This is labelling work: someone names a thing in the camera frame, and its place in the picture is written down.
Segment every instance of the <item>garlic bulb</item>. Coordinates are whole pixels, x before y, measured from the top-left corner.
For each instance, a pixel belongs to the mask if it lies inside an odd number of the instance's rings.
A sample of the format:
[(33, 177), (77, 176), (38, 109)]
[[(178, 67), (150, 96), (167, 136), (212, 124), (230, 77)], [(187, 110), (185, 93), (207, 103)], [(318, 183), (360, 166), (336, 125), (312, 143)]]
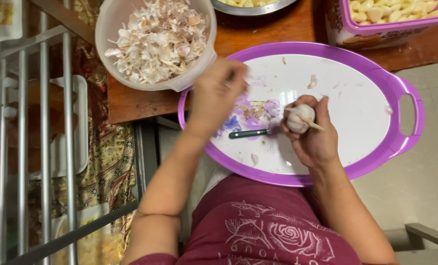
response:
[(286, 125), (293, 133), (305, 133), (311, 127), (324, 130), (321, 126), (314, 123), (316, 112), (310, 106), (301, 104), (285, 110), (289, 111)]

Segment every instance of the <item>clear plastic bowl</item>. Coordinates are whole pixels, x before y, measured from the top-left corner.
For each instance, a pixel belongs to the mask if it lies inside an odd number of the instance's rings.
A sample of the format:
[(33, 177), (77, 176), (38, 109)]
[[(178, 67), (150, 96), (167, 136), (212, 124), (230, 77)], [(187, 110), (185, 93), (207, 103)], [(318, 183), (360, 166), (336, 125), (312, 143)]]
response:
[(190, 87), (195, 78), (198, 77), (217, 56), (216, 51), (214, 51), (217, 22), (216, 14), (214, 13), (214, 8), (210, 0), (192, 0), (190, 4), (192, 9), (207, 16), (206, 30), (209, 30), (209, 39), (203, 54), (181, 75), (156, 84), (139, 84), (129, 81), (125, 78), (125, 74), (120, 73), (118, 69), (116, 69), (114, 63), (117, 61), (117, 58), (115, 56), (104, 56), (104, 52), (107, 49), (117, 48), (117, 45), (109, 42), (108, 39), (117, 40), (119, 38), (118, 30), (122, 28), (122, 23), (127, 25), (129, 16), (133, 13), (134, 8), (140, 9), (141, 7), (145, 7), (143, 0), (104, 0), (100, 8), (95, 30), (96, 50), (98, 51), (102, 63), (108, 72), (119, 82), (134, 89), (145, 91), (172, 89), (176, 92), (180, 92)]

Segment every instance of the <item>stainless steel bowl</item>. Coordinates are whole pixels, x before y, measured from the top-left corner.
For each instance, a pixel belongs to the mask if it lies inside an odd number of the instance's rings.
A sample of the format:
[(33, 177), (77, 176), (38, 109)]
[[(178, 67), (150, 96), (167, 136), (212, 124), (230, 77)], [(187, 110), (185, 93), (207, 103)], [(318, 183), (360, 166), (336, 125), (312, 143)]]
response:
[(226, 14), (240, 15), (240, 16), (256, 16), (256, 15), (265, 15), (265, 14), (273, 13), (275, 11), (278, 11), (280, 9), (283, 9), (291, 5), (296, 1), (297, 0), (279, 0), (274, 2), (273, 4), (265, 5), (262, 7), (240, 8), (240, 7), (234, 7), (228, 4), (224, 4), (218, 0), (211, 0), (212, 6), (216, 10), (219, 10)]

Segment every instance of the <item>wooden table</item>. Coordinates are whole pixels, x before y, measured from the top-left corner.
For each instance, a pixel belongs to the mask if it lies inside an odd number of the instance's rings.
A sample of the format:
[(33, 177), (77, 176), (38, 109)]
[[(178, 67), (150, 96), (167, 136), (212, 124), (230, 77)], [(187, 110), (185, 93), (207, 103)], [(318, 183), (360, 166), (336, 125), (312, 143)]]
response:
[[(218, 29), (214, 48), (219, 56), (225, 57), (270, 42), (294, 40), (327, 43), (322, 10), (319, 0), (301, 0), (267, 16), (238, 17), (216, 12)], [(403, 46), (360, 51), (360, 54), (389, 71), (438, 63), (438, 26), (427, 29)], [(172, 90), (135, 90), (122, 85), (110, 74), (107, 82), (110, 123), (177, 111), (180, 93)]]

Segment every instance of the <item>maroon t-shirt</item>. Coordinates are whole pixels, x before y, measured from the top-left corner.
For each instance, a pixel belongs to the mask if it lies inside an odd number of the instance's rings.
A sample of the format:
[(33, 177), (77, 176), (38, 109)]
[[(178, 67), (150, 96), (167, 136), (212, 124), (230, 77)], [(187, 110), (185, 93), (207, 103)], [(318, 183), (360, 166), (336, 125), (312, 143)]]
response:
[(297, 188), (231, 175), (204, 195), (177, 260), (144, 256), (130, 265), (355, 265), (353, 248), (322, 226)]

